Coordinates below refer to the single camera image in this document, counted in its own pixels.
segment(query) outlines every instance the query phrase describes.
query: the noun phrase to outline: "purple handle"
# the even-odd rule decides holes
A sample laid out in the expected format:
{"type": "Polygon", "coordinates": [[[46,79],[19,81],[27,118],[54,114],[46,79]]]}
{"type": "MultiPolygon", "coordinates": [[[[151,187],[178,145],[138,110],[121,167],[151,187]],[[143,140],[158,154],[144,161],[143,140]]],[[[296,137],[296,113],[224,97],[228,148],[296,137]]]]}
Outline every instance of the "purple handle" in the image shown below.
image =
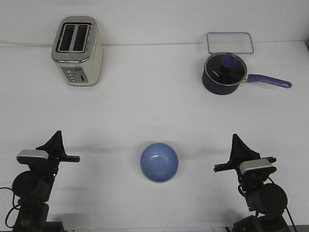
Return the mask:
{"type": "Polygon", "coordinates": [[[283,81],[280,79],[276,79],[270,76],[263,76],[259,74],[249,74],[247,78],[247,82],[254,82],[254,81],[262,81],[268,84],[276,85],[276,86],[281,86],[284,88],[290,88],[292,87],[292,83],[288,81],[283,81]]]}

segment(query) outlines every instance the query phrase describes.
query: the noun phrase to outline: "toaster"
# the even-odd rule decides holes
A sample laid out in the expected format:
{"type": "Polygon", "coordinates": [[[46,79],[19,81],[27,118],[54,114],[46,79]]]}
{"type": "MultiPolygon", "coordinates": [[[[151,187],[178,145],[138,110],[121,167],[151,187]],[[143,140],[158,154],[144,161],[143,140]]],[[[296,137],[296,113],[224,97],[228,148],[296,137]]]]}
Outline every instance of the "toaster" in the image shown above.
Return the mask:
{"type": "Polygon", "coordinates": [[[95,19],[70,16],[59,25],[52,50],[52,59],[67,84],[90,86],[100,76],[103,45],[95,19]]]}

